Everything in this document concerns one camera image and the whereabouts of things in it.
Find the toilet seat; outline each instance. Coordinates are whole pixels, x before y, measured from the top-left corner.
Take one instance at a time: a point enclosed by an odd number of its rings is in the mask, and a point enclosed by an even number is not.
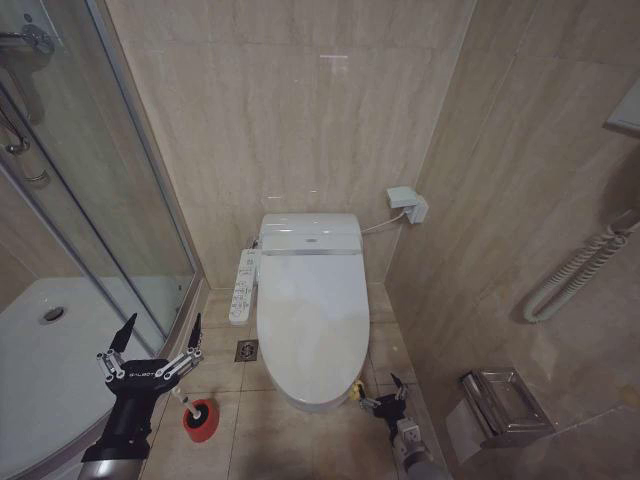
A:
[[[354,238],[359,245],[359,236]],[[342,403],[367,353],[364,263],[361,249],[350,248],[353,241],[345,236],[339,243],[349,248],[315,254],[304,249],[262,253],[260,349],[273,383],[303,410]]]

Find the toilet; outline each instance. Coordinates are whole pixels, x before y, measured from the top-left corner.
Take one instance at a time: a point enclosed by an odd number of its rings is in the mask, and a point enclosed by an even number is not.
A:
[[[265,215],[257,330],[266,369],[294,406],[340,405],[369,342],[362,236],[355,215]]]

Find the floor drain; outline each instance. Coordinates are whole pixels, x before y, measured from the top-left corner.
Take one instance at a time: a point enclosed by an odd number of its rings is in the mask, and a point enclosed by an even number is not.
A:
[[[258,358],[257,340],[240,340],[236,348],[236,362],[255,362]]]
[[[56,308],[52,308],[47,313],[45,313],[44,317],[42,318],[44,319],[45,323],[51,323],[51,322],[55,322],[62,315],[64,315],[64,308],[56,307]]]

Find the stainless steel holder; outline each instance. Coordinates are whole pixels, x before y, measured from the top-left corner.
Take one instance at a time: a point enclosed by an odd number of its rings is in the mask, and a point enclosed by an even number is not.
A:
[[[555,431],[515,369],[472,370],[460,381],[486,438],[482,448],[524,447]]]

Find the bidet control panel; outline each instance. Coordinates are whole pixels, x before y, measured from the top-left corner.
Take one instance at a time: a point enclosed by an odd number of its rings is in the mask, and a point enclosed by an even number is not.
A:
[[[251,296],[256,282],[256,271],[260,262],[260,250],[248,248],[240,255],[236,285],[233,289],[229,321],[232,325],[246,325],[251,312]]]

